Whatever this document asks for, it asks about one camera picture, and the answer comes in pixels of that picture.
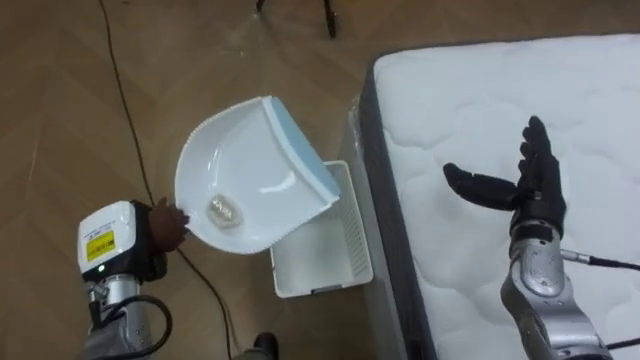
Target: black stand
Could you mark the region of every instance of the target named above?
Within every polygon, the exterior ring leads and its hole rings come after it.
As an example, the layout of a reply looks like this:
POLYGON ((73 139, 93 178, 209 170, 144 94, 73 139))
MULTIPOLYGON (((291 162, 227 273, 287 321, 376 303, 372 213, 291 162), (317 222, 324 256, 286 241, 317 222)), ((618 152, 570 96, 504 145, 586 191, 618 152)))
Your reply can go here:
MULTIPOLYGON (((266 0, 258 0, 256 2, 256 10, 258 13, 262 13, 262 7, 266 0)), ((329 37, 335 39, 338 35, 337 14, 331 7, 331 0, 323 0, 324 2, 324 15, 327 21, 327 30, 329 30, 329 37)))

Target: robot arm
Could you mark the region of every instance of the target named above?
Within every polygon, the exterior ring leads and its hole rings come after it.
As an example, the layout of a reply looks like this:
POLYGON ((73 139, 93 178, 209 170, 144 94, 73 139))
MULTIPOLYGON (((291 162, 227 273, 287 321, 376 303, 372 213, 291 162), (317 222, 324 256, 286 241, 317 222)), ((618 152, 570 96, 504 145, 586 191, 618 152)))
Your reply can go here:
POLYGON ((512 232, 511 266, 500 295, 531 360, 611 360, 589 318, 573 298, 560 236, 545 222, 512 232))
POLYGON ((518 164, 520 180, 513 184, 471 174, 454 164, 444 166, 449 186, 474 204, 513 211, 509 257, 511 265, 501 298, 516 322, 531 360, 612 360, 589 318, 573 298, 564 272, 560 240, 566 204, 560 171, 551 153, 546 129, 532 117, 523 132, 518 164))
POLYGON ((171 313, 162 301, 140 295, 140 287, 164 277, 166 252, 184 240, 187 221, 162 199, 153 209, 136 201, 116 202, 80 223, 78 264, 92 326, 78 360, 146 359, 164 345, 171 334, 171 313), (145 303, 165 316, 165 332, 156 343, 145 303))

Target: light blue dustpan edge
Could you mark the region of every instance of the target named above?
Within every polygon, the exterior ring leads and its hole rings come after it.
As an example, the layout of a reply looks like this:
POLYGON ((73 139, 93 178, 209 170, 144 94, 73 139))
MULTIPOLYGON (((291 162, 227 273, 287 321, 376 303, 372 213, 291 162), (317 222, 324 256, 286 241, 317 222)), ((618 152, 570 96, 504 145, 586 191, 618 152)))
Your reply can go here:
POLYGON ((271 97, 271 105, 276 113, 276 120, 282 127, 293 150, 313 176, 315 176, 333 196, 340 197, 342 195, 340 186, 338 186, 338 183, 333 179, 324 162, 313 149, 309 140, 304 136, 282 101, 277 97, 271 97))

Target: brown robotic hand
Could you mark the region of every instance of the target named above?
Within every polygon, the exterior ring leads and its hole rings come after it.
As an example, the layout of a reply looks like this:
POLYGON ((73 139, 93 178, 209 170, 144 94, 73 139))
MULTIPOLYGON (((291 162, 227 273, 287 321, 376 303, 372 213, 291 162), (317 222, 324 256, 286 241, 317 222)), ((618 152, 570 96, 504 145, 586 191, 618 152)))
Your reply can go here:
POLYGON ((185 225, 189 217, 176 208, 175 204, 167 205, 163 197, 149 212, 149 227, 153 235, 152 251, 155 253, 171 252, 180 246, 187 233, 185 225))

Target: white dustpan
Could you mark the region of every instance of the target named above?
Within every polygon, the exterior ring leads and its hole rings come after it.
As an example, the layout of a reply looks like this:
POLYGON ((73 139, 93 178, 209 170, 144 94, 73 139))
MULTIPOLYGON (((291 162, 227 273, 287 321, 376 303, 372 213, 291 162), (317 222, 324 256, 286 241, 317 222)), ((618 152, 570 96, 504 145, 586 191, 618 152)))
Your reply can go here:
POLYGON ((175 177, 176 204, 189 215, 189 230, 239 254, 271 247, 339 196, 322 160, 274 97, 246 101, 200 124, 182 149, 175 177), (221 202, 212 205, 214 198, 221 202))

